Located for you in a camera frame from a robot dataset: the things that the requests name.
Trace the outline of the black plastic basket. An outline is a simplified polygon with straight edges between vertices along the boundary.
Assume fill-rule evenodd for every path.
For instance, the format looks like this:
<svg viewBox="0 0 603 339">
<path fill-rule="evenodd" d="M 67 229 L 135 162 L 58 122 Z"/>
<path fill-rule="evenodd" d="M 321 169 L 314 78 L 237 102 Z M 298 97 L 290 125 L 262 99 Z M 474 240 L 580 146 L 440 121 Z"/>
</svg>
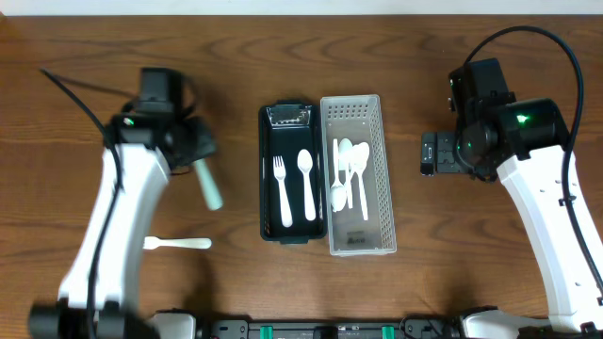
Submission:
<svg viewBox="0 0 603 339">
<path fill-rule="evenodd" d="M 321 116 L 315 105 L 303 101 L 279 101 L 264 105 L 258 112 L 260 234 L 266 241 L 281 244 L 305 244 L 327 234 L 326 188 L 324 187 L 323 137 Z M 301 149 L 310 152 L 310 173 L 316 219 L 308 221 L 304 214 L 302 173 L 297 158 Z M 285 186 L 293 224 L 282 224 L 278 182 L 273 175 L 273 157 L 284 159 Z"/>
</svg>

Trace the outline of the white plastic fork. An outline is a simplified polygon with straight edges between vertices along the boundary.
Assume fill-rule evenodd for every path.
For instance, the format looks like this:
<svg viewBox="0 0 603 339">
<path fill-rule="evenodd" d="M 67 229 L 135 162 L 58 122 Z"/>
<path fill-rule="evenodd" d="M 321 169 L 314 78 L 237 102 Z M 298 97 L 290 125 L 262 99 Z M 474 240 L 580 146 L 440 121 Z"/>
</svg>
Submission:
<svg viewBox="0 0 603 339">
<path fill-rule="evenodd" d="M 284 227 L 289 228 L 293 224 L 293 218 L 291 214 L 290 204 L 288 201 L 285 178 L 286 170 L 284 159 L 280 156 L 273 157 L 273 175 L 278 182 L 279 187 L 279 198 L 280 198 L 280 210 L 281 220 Z"/>
</svg>

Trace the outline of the white utensil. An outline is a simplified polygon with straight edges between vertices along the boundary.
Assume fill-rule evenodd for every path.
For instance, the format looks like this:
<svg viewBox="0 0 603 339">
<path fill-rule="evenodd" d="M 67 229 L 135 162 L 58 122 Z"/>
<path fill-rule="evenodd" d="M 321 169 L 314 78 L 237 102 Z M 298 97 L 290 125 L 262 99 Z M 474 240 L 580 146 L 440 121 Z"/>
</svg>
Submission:
<svg viewBox="0 0 603 339">
<path fill-rule="evenodd" d="M 143 242 L 145 250 L 156 250 L 160 247 L 208 250 L 212 246 L 209 238 L 180 238 L 180 239 L 162 239 L 156 236 L 146 236 Z"/>
</svg>

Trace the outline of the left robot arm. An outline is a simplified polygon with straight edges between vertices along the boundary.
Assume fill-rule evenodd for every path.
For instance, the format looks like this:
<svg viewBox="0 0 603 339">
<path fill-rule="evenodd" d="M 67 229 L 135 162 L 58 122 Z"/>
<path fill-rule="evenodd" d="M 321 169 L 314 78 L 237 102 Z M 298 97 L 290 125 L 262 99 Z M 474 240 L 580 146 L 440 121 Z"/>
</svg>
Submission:
<svg viewBox="0 0 603 339">
<path fill-rule="evenodd" d="M 105 147 L 103 172 L 90 223 L 53 304 L 34 303 L 27 327 L 33 338 L 203 338 L 198 316 L 182 310 L 138 315 L 139 266 L 155 209 L 174 170 L 191 167 L 207 207 L 223 199 L 205 159 L 216 149 L 196 105 L 185 103 L 192 84 L 182 73 L 147 67 L 139 95 L 108 123 L 96 116 Z"/>
</svg>

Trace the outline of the small white spoon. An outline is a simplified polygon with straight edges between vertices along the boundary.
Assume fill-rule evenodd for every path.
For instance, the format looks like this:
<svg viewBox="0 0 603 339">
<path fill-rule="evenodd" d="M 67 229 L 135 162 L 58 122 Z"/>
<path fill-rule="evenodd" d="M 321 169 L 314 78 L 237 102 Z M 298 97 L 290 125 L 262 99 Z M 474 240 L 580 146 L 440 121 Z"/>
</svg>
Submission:
<svg viewBox="0 0 603 339">
<path fill-rule="evenodd" d="M 300 170 L 303 178 L 303 191 L 304 191 L 304 214 L 308 221 L 315 220 L 316 207 L 314 194 L 311 187 L 310 173 L 313 168 L 313 159 L 310 152 L 306 149 L 301 149 L 298 153 L 297 158 L 298 169 Z"/>
</svg>

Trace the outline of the white spoon diagonal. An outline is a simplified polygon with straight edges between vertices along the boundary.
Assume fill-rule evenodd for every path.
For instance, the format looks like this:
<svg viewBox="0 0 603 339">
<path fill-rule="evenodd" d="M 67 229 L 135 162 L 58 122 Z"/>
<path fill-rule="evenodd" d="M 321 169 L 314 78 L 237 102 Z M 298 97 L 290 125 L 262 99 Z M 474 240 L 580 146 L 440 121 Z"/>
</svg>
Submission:
<svg viewBox="0 0 603 339">
<path fill-rule="evenodd" d="M 339 169 L 345 172 L 344 187 L 346 188 L 346 197 L 348 208 L 353 207 L 353 197 L 351 192 L 351 171 L 350 171 L 350 159 L 349 155 L 352 151 L 352 143 L 348 138 L 343 138 L 339 145 Z"/>
</svg>

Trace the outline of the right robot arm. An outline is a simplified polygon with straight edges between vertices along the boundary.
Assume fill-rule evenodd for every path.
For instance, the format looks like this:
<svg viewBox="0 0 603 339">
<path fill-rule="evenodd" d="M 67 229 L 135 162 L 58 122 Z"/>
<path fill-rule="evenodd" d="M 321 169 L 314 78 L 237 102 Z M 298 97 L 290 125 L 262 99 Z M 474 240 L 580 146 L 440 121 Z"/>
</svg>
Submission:
<svg viewBox="0 0 603 339">
<path fill-rule="evenodd" d="M 557 105 L 517 101 L 499 62 L 471 61 L 451 72 L 452 132 L 425 133 L 420 171 L 467 174 L 501 182 L 524 223 L 546 289 L 545 319 L 496 307 L 463 313 L 451 334 L 461 338 L 599 338 L 602 293 L 592 270 L 602 244 L 574 164 L 564 175 L 568 129 Z"/>
</svg>

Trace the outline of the clear plastic basket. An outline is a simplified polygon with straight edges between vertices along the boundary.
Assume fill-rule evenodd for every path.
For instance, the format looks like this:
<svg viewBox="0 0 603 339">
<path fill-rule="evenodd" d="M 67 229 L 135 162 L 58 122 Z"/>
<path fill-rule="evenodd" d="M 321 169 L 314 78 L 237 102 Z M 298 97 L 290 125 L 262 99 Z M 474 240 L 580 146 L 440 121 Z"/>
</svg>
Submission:
<svg viewBox="0 0 603 339">
<path fill-rule="evenodd" d="M 331 255 L 395 252 L 380 97 L 324 97 L 320 114 Z"/>
</svg>

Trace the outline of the mint green plastic fork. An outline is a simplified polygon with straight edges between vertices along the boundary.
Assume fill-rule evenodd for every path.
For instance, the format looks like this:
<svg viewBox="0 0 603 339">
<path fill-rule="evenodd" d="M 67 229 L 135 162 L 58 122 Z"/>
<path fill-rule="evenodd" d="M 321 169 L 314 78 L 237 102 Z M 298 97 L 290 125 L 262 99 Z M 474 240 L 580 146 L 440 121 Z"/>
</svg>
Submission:
<svg viewBox="0 0 603 339">
<path fill-rule="evenodd" d="M 193 167 L 197 174 L 207 208 L 211 211 L 221 209 L 223 207 L 223 199 L 205 160 L 199 159 L 195 161 Z"/>
</svg>

